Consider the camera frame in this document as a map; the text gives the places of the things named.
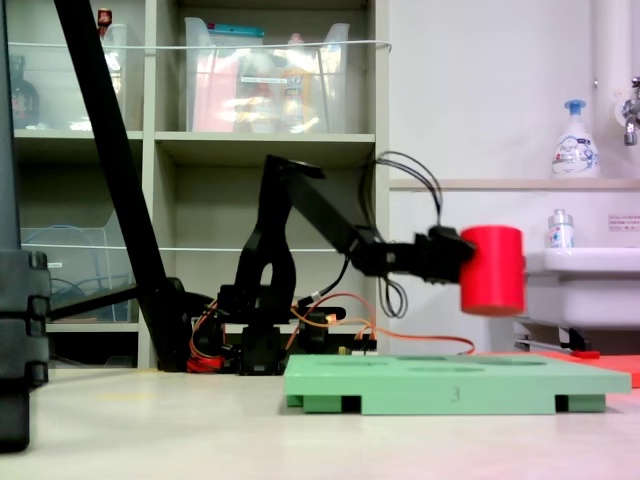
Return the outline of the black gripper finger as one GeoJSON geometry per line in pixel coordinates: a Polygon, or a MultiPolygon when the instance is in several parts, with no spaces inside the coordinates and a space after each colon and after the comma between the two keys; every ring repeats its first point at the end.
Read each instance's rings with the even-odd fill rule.
{"type": "Polygon", "coordinates": [[[469,262],[476,251],[476,245],[464,239],[461,235],[456,234],[452,239],[452,257],[453,262],[462,265],[469,262]]]}

